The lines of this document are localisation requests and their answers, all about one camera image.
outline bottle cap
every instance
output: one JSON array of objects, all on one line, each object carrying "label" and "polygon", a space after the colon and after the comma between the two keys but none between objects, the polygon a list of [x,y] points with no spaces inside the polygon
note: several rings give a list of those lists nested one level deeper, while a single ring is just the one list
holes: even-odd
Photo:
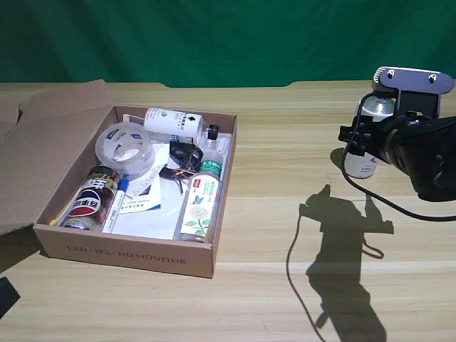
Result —
[{"label": "bottle cap", "polygon": [[209,140],[217,140],[219,129],[220,127],[217,125],[209,125],[209,128],[207,129],[207,138]]}]

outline snack can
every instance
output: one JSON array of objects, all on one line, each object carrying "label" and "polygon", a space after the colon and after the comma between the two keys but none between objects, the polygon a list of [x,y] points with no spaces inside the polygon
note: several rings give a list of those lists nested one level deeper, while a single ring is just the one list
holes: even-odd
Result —
[{"label": "snack can", "polygon": [[101,232],[119,181],[120,175],[110,167],[90,170],[62,227]]}]

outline green curtain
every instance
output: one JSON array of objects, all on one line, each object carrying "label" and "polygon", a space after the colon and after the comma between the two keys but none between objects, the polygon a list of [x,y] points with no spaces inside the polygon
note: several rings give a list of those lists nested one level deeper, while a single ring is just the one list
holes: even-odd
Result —
[{"label": "green curtain", "polygon": [[285,86],[456,77],[455,0],[0,0],[0,81]]}]

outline white bottle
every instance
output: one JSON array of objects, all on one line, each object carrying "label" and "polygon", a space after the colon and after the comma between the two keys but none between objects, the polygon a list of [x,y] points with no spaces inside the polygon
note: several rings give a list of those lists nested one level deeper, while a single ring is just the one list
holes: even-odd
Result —
[{"label": "white bottle", "polygon": [[[379,98],[372,95],[366,99],[361,115],[373,117],[373,122],[378,122],[394,113],[395,99]],[[364,156],[347,153],[345,169],[348,175],[355,178],[368,178],[372,176],[380,160],[369,153]]]},{"label": "white bottle", "polygon": [[223,156],[217,152],[215,141],[204,152],[199,172],[189,178],[184,202],[177,220],[174,239],[183,241],[212,241],[219,193]]}]

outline wood grain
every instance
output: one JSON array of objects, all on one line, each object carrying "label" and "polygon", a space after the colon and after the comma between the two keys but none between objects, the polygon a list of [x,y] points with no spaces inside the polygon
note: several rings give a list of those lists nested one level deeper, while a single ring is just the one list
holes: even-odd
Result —
[{"label": "wood grain", "polygon": [[[0,98],[25,103],[62,86],[3,83]],[[48,259],[30,255],[38,251],[31,231],[3,237],[1,275],[21,299],[0,321],[1,342],[320,341],[285,273],[298,222],[291,278],[326,341],[456,341],[455,225],[366,205],[337,166],[339,126],[351,122],[369,82],[108,88],[116,104],[238,113],[214,279]],[[443,96],[441,113],[456,114],[456,95]],[[415,212],[454,213],[453,202],[420,201],[390,165],[359,182]],[[363,239],[384,257],[362,253],[379,255]]]}]

